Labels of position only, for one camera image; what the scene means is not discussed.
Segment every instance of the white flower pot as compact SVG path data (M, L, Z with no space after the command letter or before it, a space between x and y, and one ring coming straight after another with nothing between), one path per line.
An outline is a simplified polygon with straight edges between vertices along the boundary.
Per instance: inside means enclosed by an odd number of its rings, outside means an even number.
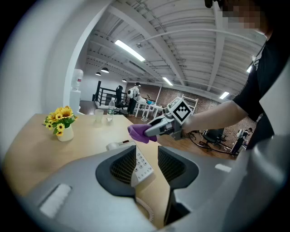
M58 140L61 142L69 141L73 139L73 128L72 124L69 125L68 128L65 128L63 130L63 135L62 136L57 136Z

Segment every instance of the artificial flower bouquet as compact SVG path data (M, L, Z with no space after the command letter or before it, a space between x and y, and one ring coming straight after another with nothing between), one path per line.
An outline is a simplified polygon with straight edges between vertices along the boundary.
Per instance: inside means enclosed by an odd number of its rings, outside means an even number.
M69 106L57 108L54 113L50 113L44 120L43 125L53 134L63 136L64 129L69 128L70 125L77 120L72 109Z

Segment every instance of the black pants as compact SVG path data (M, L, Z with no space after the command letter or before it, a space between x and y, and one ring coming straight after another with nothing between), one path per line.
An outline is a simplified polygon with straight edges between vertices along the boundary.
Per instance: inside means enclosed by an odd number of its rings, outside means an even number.
M237 143L235 144L235 146L234 146L233 149L232 149L232 153L233 153L233 154L236 154L237 151L239 151L240 147L241 147L242 144L243 144L243 141L244 141L243 138L240 138L240 139L237 140Z
M136 106L136 100L134 100L134 98L130 98L130 102L129 102L129 106L127 108L127 112L130 113L130 114L133 114L135 106Z

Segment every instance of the office chair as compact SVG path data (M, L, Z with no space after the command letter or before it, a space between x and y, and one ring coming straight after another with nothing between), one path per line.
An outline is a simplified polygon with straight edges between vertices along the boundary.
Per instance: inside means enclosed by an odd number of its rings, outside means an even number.
M221 129L215 129L215 130L208 130L206 134L203 135L203 138L207 141L206 143L203 141L200 141L200 144L205 144L208 146L208 150L210 150L210 146L208 143L212 143L213 145L220 145L221 141L224 141L225 139L222 136L226 136L223 134L224 128Z
M121 112L121 110L123 110L124 107L128 107L127 104L124 104L122 102L122 90L123 90L123 87L121 85L119 85L116 89L116 101L115 101L115 107L117 109L119 109L119 111L115 110L114 111L114 114L121 114L121 115L124 115L124 116L127 116L126 113L123 113Z

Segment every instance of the forearm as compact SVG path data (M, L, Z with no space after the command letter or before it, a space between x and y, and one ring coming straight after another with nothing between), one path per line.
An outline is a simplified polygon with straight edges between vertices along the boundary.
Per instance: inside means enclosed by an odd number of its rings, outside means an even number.
M198 130L220 129L232 126L245 118L247 113L235 102L227 101L219 106L190 116L183 124L185 133Z

